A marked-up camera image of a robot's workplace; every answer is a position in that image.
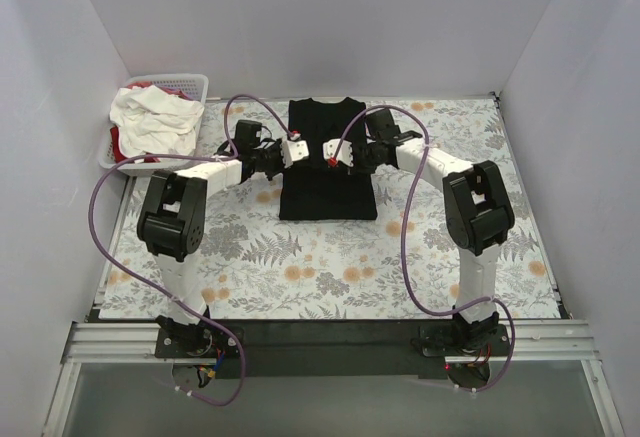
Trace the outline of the black t-shirt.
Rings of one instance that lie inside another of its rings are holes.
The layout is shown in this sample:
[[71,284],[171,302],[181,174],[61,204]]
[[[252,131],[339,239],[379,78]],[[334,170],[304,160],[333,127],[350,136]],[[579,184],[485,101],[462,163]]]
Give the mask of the black t-shirt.
[[291,100],[288,127],[309,148],[309,158],[283,173],[279,218],[283,221],[376,220],[376,201],[368,174],[331,168],[322,146],[339,138],[366,104],[350,97],[337,103]]

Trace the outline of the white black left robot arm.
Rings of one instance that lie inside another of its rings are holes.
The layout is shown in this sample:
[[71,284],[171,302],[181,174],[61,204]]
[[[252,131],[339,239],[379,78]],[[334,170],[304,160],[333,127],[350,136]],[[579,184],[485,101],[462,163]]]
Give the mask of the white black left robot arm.
[[205,234],[207,200],[255,173],[272,178],[285,169],[282,140],[264,138],[256,121],[239,121],[232,144],[236,157],[227,152],[230,144],[226,142],[211,161],[155,172],[137,223],[138,238],[154,257],[162,284],[170,293],[168,314],[157,317],[156,322],[173,346],[192,357],[211,355],[222,334],[184,309],[208,313],[199,289],[196,254]]

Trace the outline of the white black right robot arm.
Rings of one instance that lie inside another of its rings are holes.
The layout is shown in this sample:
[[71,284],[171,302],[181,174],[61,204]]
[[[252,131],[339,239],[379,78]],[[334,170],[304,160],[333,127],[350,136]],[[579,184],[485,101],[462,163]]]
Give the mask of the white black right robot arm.
[[[373,171],[389,165],[411,173],[400,233],[400,268],[413,304],[431,317],[449,317],[452,344],[465,351],[482,349],[498,332],[499,313],[508,311],[495,296],[497,260],[515,215],[499,167],[492,161],[472,163],[437,149],[425,125],[397,106],[371,106],[354,117],[339,145],[357,123],[365,125],[371,141],[353,144],[351,168]],[[458,295],[449,310],[431,310],[416,296],[407,263],[409,214],[417,184],[422,181],[441,192],[445,226],[459,255]]]

